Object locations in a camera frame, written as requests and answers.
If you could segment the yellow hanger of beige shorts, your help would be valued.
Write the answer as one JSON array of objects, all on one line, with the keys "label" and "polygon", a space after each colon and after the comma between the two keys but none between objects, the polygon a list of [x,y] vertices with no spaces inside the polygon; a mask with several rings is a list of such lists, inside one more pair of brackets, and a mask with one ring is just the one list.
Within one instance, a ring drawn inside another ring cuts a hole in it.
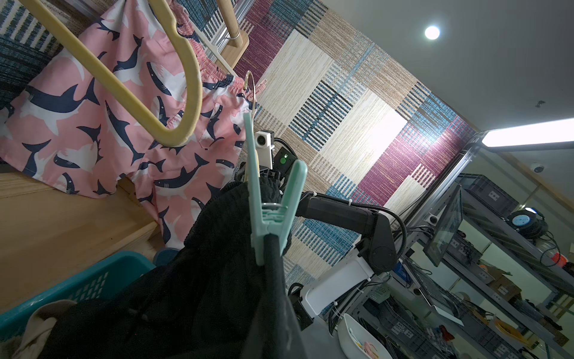
[{"label": "yellow hanger of beige shorts", "polygon": [[62,139],[87,123],[125,149],[138,136],[171,147],[189,142],[202,79],[172,2],[117,1],[79,36],[40,1],[24,6],[63,49],[25,87],[10,127],[31,118],[31,134]]}]

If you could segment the beige shorts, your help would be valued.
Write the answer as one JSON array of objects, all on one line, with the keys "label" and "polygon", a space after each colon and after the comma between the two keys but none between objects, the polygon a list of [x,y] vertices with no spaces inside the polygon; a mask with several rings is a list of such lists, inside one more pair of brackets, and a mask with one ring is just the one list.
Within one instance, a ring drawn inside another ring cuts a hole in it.
[{"label": "beige shorts", "polygon": [[1,342],[1,358],[38,358],[57,321],[75,305],[64,299],[34,311],[22,335]]}]

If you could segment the yellow hanger of black shorts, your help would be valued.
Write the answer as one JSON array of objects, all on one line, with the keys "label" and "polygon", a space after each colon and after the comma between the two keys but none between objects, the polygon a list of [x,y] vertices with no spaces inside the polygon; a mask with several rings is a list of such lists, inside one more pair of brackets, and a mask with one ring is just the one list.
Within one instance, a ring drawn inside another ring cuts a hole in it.
[{"label": "yellow hanger of black shorts", "polygon": [[246,92],[246,98],[251,101],[251,123],[254,123],[255,116],[257,113],[257,94],[256,94],[256,82],[254,75],[250,70],[246,72],[244,79],[244,91]]}]

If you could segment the black shorts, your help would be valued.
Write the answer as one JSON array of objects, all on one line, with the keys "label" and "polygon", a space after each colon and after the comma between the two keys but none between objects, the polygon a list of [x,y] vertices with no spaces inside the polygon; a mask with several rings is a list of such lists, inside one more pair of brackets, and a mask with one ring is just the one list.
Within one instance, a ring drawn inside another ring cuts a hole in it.
[{"label": "black shorts", "polygon": [[110,299],[72,306],[42,358],[306,358],[286,294],[283,255],[251,247],[248,184],[201,211],[184,247]]}]

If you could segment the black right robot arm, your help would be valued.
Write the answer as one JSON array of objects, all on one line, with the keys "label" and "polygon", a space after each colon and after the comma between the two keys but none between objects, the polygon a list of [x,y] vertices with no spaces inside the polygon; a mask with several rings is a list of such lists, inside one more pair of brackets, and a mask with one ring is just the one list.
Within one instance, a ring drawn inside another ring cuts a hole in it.
[{"label": "black right robot arm", "polygon": [[[378,142],[374,151],[359,149],[361,160],[351,173],[344,174],[317,153],[311,160],[305,191],[316,191],[348,202],[389,206],[386,202],[400,182],[416,168],[408,162],[409,149],[398,138]],[[335,266],[360,241],[357,231],[325,224],[319,220],[297,219],[294,244],[285,264],[286,285],[310,284]]]}]

